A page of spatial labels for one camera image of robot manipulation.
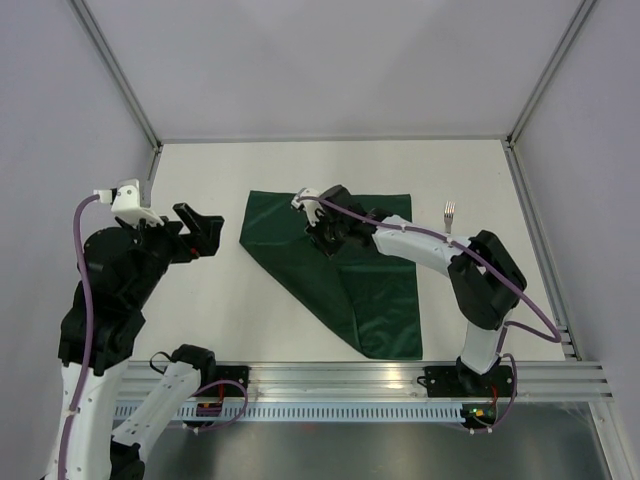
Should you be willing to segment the dark green cloth napkin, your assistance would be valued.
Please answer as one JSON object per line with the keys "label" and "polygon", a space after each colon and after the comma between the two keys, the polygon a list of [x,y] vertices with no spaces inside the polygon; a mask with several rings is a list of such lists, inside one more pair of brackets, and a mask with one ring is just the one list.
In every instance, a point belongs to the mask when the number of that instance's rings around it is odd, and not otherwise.
{"label": "dark green cloth napkin", "polygon": [[416,266],[347,243],[332,256],[306,233],[289,193],[251,191],[240,245],[333,334],[365,357],[423,356]]}

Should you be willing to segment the silver fork black handle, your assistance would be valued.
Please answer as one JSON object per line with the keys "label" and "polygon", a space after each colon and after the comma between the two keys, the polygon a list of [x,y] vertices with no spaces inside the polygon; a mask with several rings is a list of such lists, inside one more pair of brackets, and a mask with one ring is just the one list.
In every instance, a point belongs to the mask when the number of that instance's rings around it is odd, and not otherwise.
{"label": "silver fork black handle", "polygon": [[447,201],[444,206],[443,219],[444,219],[444,225],[445,225],[445,232],[447,234],[452,233],[452,226],[453,226],[454,215],[455,215],[455,206],[456,204],[453,201]]}

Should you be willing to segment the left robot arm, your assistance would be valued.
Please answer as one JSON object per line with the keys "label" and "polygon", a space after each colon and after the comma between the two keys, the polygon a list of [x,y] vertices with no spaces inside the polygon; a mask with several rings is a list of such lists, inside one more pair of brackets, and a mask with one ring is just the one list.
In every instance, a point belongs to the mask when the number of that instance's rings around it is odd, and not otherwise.
{"label": "left robot arm", "polygon": [[171,265],[212,257],[219,248],[223,217],[201,215],[186,203],[173,210],[175,220],[141,207],[116,213],[114,226],[87,240],[79,236],[82,213],[74,214],[80,281],[61,323],[63,400],[47,479],[143,478],[179,407],[217,387],[214,353],[183,344],[137,410],[113,425],[145,304]]}

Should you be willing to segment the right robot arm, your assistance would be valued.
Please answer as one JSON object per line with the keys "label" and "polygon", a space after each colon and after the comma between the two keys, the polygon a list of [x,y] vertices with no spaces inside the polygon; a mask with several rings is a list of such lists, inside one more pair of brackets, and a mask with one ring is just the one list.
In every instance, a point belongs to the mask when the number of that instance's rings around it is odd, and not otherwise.
{"label": "right robot arm", "polygon": [[323,193],[302,189],[291,206],[306,215],[305,232],[327,256],[353,244],[448,278],[467,320],[462,352],[456,359],[457,384],[468,396],[489,389],[499,366],[503,325],[527,286],[494,233],[483,230],[471,237],[453,236],[420,227],[384,209],[367,211],[342,185]]}

